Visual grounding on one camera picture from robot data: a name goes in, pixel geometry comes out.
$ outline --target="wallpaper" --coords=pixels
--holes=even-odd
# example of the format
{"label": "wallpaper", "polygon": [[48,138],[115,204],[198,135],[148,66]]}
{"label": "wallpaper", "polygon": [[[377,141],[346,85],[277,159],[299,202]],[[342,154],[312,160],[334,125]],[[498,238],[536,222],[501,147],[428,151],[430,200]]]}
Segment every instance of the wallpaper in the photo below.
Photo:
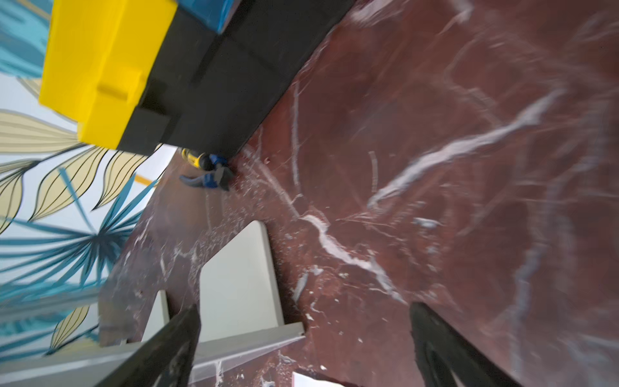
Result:
{"label": "wallpaper", "polygon": [[0,1],[0,72],[40,78],[52,0]]}
{"label": "wallpaper", "polygon": [[[39,88],[0,74],[0,313],[101,286],[175,151],[161,145],[145,157],[80,143],[75,122],[38,104]],[[0,362],[62,345],[70,335],[54,327],[73,312],[0,324]],[[80,326],[70,325],[71,334]]]}

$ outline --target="white panel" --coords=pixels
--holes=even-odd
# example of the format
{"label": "white panel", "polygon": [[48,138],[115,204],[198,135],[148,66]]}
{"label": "white panel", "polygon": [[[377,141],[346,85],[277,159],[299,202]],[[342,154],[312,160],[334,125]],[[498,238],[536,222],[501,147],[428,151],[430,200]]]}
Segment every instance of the white panel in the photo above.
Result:
{"label": "white panel", "polygon": [[159,290],[155,297],[155,303],[150,310],[149,320],[144,328],[144,335],[142,341],[148,341],[153,337],[161,328],[164,327],[170,321],[170,312],[168,311],[168,298],[165,294],[165,290]]}
{"label": "white panel", "polygon": [[202,268],[200,318],[200,342],[284,325],[262,222],[251,222]]}
{"label": "white panel", "polygon": [[300,373],[292,373],[292,387],[342,387],[338,383],[326,380],[316,380]]}
{"label": "white panel", "polygon": [[[303,339],[303,323],[198,343],[190,383],[223,372],[256,357]],[[99,348],[79,354],[0,364],[0,386],[92,387],[140,348],[141,342]]]}

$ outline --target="red marble floor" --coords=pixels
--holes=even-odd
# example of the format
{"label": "red marble floor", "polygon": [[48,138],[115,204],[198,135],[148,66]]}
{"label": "red marble floor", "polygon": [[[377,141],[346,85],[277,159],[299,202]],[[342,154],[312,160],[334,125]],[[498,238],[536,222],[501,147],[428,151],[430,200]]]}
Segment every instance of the red marble floor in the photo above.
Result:
{"label": "red marble floor", "polygon": [[360,1],[230,193],[183,186],[173,159],[102,292],[102,338],[140,338],[158,289],[197,302],[202,265],[259,219],[307,338],[219,386],[421,386],[417,300],[525,386],[616,385],[618,84],[614,2]]}

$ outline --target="white board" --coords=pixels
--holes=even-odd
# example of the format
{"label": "white board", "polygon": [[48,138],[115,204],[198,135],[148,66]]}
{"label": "white board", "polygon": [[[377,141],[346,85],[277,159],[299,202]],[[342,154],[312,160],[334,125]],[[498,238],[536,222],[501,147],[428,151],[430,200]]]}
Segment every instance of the white board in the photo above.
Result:
{"label": "white board", "polygon": [[343,387],[327,380],[316,380],[297,372],[292,373],[292,387]]}
{"label": "white board", "polygon": [[202,268],[200,319],[200,342],[284,325],[262,222],[251,222]]}
{"label": "white board", "polygon": [[146,322],[142,341],[150,340],[150,338],[159,332],[169,321],[170,312],[168,311],[168,297],[165,294],[165,290],[159,290],[155,297],[153,308],[150,310],[149,320]]}

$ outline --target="blue leaf pattern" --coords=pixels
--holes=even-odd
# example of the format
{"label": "blue leaf pattern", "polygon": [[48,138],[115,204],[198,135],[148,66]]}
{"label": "blue leaf pattern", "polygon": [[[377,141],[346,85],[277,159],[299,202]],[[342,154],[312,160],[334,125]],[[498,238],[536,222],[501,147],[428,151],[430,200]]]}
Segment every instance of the blue leaf pattern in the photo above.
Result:
{"label": "blue leaf pattern", "polygon": [[40,78],[52,0],[0,1],[0,71]]}
{"label": "blue leaf pattern", "polygon": [[[20,253],[3,253],[0,255],[0,259],[11,258],[31,258],[24,262],[20,262],[13,266],[6,267],[0,272],[12,271],[20,269],[22,267],[34,266],[31,270],[13,278],[11,281],[0,285],[0,304],[14,305],[19,302],[26,302],[29,300],[36,300],[40,297],[47,295],[58,294],[60,292],[75,292],[87,289],[89,287],[97,287],[101,284],[103,268],[106,267],[109,271],[112,270],[114,263],[118,259],[120,252],[127,242],[131,234],[131,230],[135,227],[135,224],[139,220],[141,211],[138,214],[129,216],[131,211],[142,201],[146,194],[157,184],[156,181],[145,187],[138,195],[124,205],[125,200],[128,197],[131,186],[133,185],[135,177],[132,176],[123,187],[121,193],[118,195],[113,205],[110,207],[108,213],[105,216],[98,232],[93,234],[85,234],[82,232],[73,232],[72,230],[57,229],[54,226],[47,225],[35,225],[38,231],[48,232],[50,234],[69,235],[65,238],[33,238],[31,241],[38,240],[39,245],[45,245],[46,243],[56,243],[63,241],[65,244],[60,247],[50,248],[47,251],[34,251],[29,255]],[[67,188],[72,189],[71,182],[65,179]],[[79,205],[79,198],[76,198],[76,204]],[[20,227],[33,228],[33,224],[25,221],[15,222]],[[0,245],[14,244],[15,239],[0,240]],[[55,274],[65,270],[68,270],[56,281],[49,280]],[[87,282],[90,273],[96,267],[97,280],[93,282]],[[76,275],[79,271],[80,283],[79,285],[68,284],[67,280]],[[29,279],[31,277],[38,276],[28,284],[20,283],[21,280]],[[63,313],[55,313],[52,315],[39,316],[37,318],[15,321],[13,323],[0,324],[0,336],[9,336],[12,334],[19,334],[26,331],[44,329],[52,324],[58,324],[62,321],[70,311]],[[53,351],[41,350],[24,350],[15,352],[16,347],[27,345],[33,341],[40,339],[46,335],[51,334],[53,331],[44,331],[42,333],[33,333],[25,338],[21,338],[16,341],[12,341],[8,344],[0,346],[0,363],[8,360],[24,359],[34,355],[51,354]],[[89,332],[88,337],[97,338],[95,333]]]}

